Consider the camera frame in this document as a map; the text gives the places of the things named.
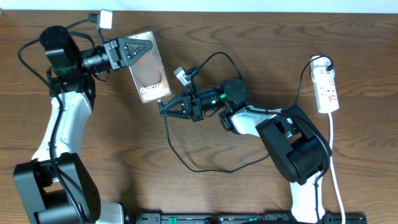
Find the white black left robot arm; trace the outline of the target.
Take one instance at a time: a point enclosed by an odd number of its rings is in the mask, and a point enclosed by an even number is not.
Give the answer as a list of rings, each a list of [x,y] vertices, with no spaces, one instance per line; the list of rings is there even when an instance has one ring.
[[[153,47],[149,40],[116,38],[80,50],[70,27],[45,29],[39,42],[51,65],[42,81],[52,112],[29,162],[16,165],[15,185],[31,223],[129,223],[120,203],[100,198],[80,154],[102,73],[131,66]]]

